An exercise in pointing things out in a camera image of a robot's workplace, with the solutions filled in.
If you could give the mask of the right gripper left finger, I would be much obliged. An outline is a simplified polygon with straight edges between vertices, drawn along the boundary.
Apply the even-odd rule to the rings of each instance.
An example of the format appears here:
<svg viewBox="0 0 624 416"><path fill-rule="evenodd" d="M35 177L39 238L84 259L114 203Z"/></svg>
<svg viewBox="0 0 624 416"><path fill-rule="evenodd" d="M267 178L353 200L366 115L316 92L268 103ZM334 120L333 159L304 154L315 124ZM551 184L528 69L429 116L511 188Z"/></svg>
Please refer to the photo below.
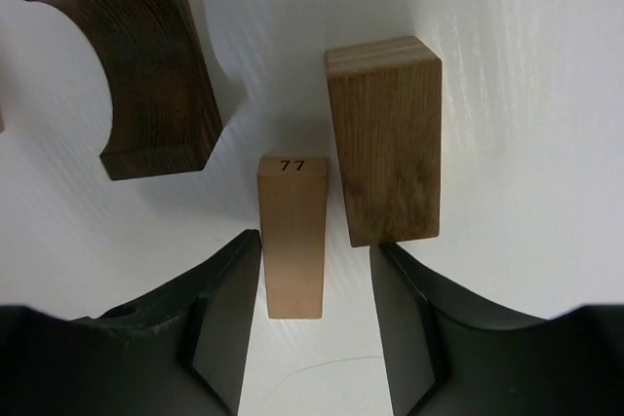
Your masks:
<svg viewBox="0 0 624 416"><path fill-rule="evenodd" d="M211 258L100 317L1 309L5 415L234 415L261 255L246 230Z"/></svg>

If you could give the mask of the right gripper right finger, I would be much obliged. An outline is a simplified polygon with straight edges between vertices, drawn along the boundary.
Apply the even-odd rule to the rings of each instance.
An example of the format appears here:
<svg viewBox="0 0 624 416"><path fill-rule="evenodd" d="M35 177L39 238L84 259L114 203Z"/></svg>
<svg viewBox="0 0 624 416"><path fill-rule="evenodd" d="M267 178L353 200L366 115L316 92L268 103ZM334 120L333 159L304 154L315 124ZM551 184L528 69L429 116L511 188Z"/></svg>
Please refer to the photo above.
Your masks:
<svg viewBox="0 0 624 416"><path fill-rule="evenodd" d="M395 244L370 249L397 415L619 415L623 309L544 320L496 304Z"/></svg>

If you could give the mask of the light long wood block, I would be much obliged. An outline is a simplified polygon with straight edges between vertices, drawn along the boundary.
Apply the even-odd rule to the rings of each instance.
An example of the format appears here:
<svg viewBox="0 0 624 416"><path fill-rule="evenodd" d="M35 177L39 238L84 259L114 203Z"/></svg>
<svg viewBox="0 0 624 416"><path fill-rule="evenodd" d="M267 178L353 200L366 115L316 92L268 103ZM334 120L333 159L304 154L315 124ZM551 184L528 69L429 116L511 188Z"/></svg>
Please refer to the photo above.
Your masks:
<svg viewBox="0 0 624 416"><path fill-rule="evenodd" d="M323 316L329 160L264 156L257 168L268 317Z"/></svg>

